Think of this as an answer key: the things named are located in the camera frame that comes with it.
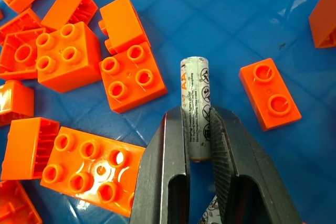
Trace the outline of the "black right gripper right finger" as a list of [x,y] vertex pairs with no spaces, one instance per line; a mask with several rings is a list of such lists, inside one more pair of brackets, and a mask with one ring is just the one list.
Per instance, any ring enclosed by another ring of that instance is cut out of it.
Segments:
[[302,223],[270,156],[232,111],[211,107],[211,154],[222,223]]

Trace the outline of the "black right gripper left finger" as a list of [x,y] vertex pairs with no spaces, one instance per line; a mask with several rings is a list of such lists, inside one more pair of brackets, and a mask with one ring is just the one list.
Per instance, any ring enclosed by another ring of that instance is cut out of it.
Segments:
[[130,223],[188,223],[190,158],[180,106],[164,117],[139,166]]

